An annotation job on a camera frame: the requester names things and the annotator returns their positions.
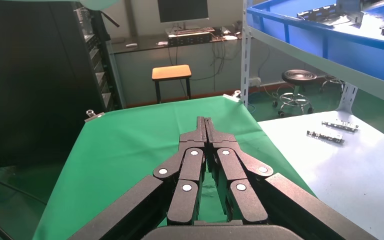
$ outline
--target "power outlet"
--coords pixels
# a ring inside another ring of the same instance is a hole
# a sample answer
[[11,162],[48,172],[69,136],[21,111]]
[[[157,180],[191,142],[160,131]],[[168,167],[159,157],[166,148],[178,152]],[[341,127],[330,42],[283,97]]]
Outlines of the power outlet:
[[252,77],[249,79],[249,87],[258,87],[261,85],[261,78],[259,77]]

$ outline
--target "rolling stool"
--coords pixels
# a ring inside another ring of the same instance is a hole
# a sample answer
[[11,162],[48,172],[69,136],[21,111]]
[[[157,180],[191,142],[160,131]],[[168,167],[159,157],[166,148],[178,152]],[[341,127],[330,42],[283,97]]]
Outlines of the rolling stool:
[[156,103],[161,103],[160,82],[170,80],[186,79],[186,90],[188,99],[192,99],[189,78],[192,76],[189,65],[176,65],[155,67],[152,69],[152,81],[155,83]]
[[[304,96],[299,94],[300,86],[311,84],[316,80],[317,75],[300,69],[288,70],[282,73],[282,79],[289,83],[295,85],[293,92],[287,92],[279,96],[279,101],[283,104],[280,107],[280,111],[278,112],[279,117],[284,117],[285,113],[282,111],[284,107],[292,106],[301,108],[302,114],[304,114],[304,106],[309,105],[308,113],[312,114],[314,111],[313,105],[310,100]],[[278,100],[273,101],[273,107],[278,106]]]
[[342,92],[344,92],[344,86],[345,86],[344,81],[342,81],[339,78],[336,78],[334,76],[326,76],[325,79],[326,79],[326,81],[324,81],[320,87],[320,93],[323,93],[324,87],[327,83],[340,84],[340,94],[342,94]]

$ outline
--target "black stool cushion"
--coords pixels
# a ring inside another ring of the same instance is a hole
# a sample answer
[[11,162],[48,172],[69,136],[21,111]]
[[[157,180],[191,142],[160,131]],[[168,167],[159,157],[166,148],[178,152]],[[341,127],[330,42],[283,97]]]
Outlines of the black stool cushion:
[[293,69],[283,72],[282,79],[287,83],[300,86],[314,82],[317,75],[306,70]]

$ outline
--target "black stool leg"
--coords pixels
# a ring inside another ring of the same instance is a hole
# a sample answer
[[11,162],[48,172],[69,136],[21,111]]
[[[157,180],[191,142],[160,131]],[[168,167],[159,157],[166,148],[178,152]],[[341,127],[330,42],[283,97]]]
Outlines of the black stool leg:
[[156,103],[161,103],[161,94],[160,94],[160,82],[154,81],[155,83],[155,92],[156,92]]
[[192,99],[192,96],[191,96],[191,84],[189,82],[189,77],[186,78],[186,91],[187,91],[187,97],[189,99]]

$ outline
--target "computer monitor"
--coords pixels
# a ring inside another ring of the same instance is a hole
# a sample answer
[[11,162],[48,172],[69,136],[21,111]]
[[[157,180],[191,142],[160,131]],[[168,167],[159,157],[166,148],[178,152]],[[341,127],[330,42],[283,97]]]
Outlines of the computer monitor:
[[161,23],[208,18],[207,0],[158,0]]

